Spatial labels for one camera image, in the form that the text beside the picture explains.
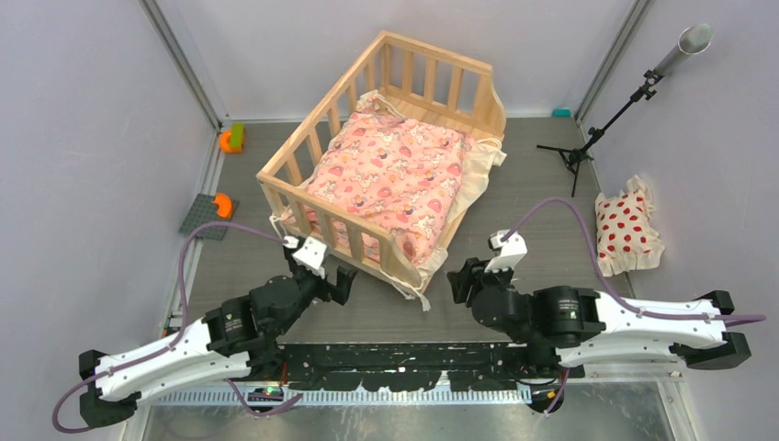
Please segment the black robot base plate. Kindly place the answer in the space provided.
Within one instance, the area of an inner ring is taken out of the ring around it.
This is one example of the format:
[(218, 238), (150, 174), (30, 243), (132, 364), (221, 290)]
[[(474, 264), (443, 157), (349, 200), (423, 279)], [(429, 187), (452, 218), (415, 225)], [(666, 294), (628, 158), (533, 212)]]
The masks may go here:
[(286, 380), (293, 390), (509, 390), (547, 383), (564, 367), (552, 348), (509, 343), (294, 344), (250, 362), (245, 380)]

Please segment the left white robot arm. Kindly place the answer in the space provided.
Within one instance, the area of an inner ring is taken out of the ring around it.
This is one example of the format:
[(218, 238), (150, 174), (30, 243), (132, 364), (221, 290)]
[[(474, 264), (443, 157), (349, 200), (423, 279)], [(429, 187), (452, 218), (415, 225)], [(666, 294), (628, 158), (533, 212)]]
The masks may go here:
[(224, 301), (187, 327), (125, 353), (85, 351), (79, 412), (90, 429), (124, 422), (139, 407), (170, 392), (219, 380), (281, 377), (285, 360), (277, 338), (315, 300), (345, 304), (356, 270), (340, 266), (336, 280), (322, 266), (325, 245), (310, 240), (285, 248), (288, 275), (271, 277), (246, 295)]

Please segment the wooden slatted pet bed frame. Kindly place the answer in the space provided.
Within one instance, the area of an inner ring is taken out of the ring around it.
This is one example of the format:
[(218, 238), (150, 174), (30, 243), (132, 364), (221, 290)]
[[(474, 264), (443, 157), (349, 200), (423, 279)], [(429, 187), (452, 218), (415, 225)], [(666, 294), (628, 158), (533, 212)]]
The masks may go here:
[(502, 164), (490, 64), (382, 31), (257, 173), (275, 228), (422, 300)]

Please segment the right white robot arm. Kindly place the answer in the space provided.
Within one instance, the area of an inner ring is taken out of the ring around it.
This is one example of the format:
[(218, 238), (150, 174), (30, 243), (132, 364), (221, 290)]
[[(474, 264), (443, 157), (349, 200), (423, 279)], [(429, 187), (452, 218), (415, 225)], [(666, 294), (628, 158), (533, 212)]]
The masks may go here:
[(453, 300), (476, 322), (525, 345), (525, 367), (537, 377), (557, 368), (619, 360), (671, 360), (697, 370), (736, 368), (751, 357), (743, 333), (726, 326), (726, 291), (686, 302), (625, 299), (590, 288), (556, 286), (531, 294), (513, 271), (490, 272), (469, 258), (446, 278)]

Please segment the pink unicorn print cushion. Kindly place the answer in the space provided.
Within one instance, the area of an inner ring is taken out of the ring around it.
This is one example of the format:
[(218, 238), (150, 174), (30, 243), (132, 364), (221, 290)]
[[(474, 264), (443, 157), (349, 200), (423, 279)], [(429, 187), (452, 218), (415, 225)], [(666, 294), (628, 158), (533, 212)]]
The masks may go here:
[(356, 110), (302, 177), (292, 149), (258, 181), (277, 230), (312, 236), (405, 298), (424, 293), (469, 207), (505, 160), (500, 140), (401, 114), (378, 91)]

